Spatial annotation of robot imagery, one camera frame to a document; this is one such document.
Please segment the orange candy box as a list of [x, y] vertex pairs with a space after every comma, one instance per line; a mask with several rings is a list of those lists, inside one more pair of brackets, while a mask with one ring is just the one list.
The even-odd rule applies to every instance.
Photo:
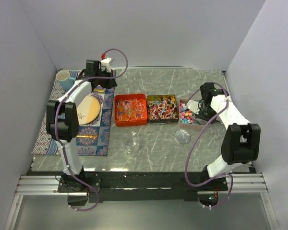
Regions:
[[122, 94], [114, 97], [114, 120], [117, 127], [148, 124], [146, 95]]

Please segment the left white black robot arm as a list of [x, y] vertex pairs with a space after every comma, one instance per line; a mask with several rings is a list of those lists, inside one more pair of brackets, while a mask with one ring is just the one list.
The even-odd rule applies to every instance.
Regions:
[[112, 57], [103, 57], [101, 61], [87, 60], [78, 79], [72, 80], [72, 87], [59, 99], [47, 103], [46, 131], [57, 143], [63, 162], [60, 184], [77, 193], [88, 186], [83, 165], [73, 149], [80, 127], [77, 106], [97, 86], [105, 89], [117, 87], [116, 74], [111, 66], [113, 60]]

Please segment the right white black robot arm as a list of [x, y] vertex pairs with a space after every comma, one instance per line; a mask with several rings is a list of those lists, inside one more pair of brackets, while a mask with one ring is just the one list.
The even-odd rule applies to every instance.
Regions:
[[259, 154], [261, 128], [251, 123], [235, 107], [228, 92], [216, 83], [206, 82], [200, 87], [203, 106], [202, 117], [207, 120], [195, 143], [199, 140], [208, 125], [220, 118], [226, 133], [221, 145], [221, 154], [211, 164], [204, 167], [199, 177], [199, 184], [206, 191], [217, 186], [217, 178], [225, 176], [235, 168], [255, 161]]

